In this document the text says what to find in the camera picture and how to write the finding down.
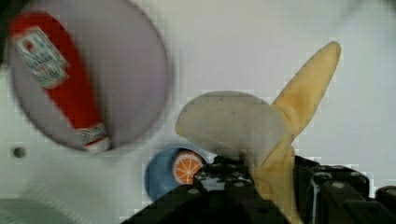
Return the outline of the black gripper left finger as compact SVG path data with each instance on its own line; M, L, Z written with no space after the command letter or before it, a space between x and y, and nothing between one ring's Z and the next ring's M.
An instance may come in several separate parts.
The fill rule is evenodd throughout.
M228 182L253 184L253 178L244 163L221 156L216 156L211 163L205 164L193 177L193 185L208 192L223 191Z

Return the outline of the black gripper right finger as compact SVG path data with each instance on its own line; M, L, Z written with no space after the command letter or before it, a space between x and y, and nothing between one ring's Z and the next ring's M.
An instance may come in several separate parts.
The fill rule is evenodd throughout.
M294 192L304 224L396 224L395 188L370 196L367 175L343 165L324 165L297 156Z

